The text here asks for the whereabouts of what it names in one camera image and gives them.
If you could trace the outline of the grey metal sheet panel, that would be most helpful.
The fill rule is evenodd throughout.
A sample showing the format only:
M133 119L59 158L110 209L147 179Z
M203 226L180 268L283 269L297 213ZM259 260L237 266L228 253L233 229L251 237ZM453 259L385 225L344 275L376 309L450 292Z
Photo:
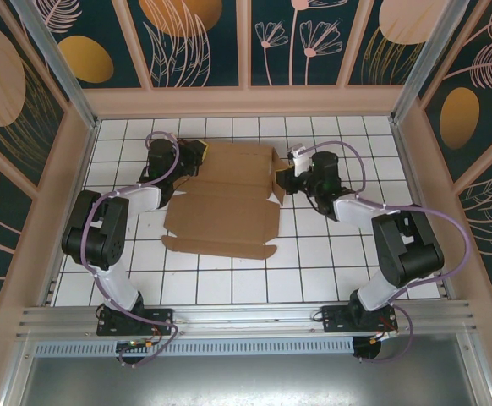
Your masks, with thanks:
M490 406L451 335L385 364L349 354L36 359L21 406Z

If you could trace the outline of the brown cardboard box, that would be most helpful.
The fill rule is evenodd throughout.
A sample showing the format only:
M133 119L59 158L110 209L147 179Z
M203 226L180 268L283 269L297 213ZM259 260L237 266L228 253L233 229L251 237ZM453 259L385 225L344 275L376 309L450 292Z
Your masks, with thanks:
M168 203L162 243L190 254L273 256L285 196L276 172L286 168L270 145L209 142L198 174L180 180Z

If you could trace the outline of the aluminium frame post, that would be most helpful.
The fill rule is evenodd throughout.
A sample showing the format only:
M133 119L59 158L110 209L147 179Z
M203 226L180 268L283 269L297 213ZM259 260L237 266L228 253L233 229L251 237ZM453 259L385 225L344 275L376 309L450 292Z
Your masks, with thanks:
M31 0L10 0L10 2L17 15L25 23L26 29L35 41L38 49L46 57L51 70L57 76L58 82L77 109L80 117L90 129L95 128L97 117L93 113L79 82L74 77L60 52L54 37L36 10L35 4Z
M477 3L478 0L448 0L443 7L440 16L435 21L433 30L412 66L401 95L391 110L389 123L392 126L397 126L406 117L430 73L442 60L442 53L448 47L458 25L467 21L465 17L467 10L475 8L475 6L469 6L471 2Z

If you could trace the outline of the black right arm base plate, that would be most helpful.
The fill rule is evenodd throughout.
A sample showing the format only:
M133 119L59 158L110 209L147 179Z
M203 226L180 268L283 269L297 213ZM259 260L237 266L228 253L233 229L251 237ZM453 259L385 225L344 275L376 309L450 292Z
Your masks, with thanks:
M398 330L395 309L389 305L374 311L352 310L348 305L321 308L325 332L393 332Z

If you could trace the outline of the aluminium mounting rail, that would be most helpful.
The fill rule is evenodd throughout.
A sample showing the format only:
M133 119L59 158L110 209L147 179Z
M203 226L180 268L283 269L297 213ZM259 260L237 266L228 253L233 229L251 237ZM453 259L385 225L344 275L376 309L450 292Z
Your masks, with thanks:
M398 300L417 334L472 332L477 329L464 300ZM173 321L180 338L246 338L321 336L313 321L320 304L174 305ZM23 310L17 338L96 340L96 308L33 307Z

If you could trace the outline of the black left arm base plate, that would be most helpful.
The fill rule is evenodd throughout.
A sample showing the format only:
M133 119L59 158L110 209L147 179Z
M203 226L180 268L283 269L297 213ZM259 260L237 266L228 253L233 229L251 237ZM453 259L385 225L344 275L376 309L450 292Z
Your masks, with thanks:
M171 335L171 327L163 326L163 323L172 322L172 309L144 309L139 313L139 316L151 320L151 323L138 321L123 312L104 306L96 312L98 320L96 335L99 337L157 336L154 331L155 328L162 336Z

